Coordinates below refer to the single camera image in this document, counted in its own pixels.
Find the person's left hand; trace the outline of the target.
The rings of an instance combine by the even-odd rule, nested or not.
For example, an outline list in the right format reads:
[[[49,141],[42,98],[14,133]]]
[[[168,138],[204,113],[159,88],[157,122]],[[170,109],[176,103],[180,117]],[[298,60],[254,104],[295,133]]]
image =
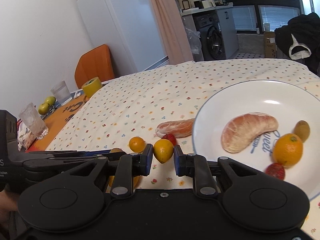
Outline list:
[[[1,227],[8,229],[10,213],[18,210],[17,202],[19,195],[6,190],[0,192],[0,215]]]

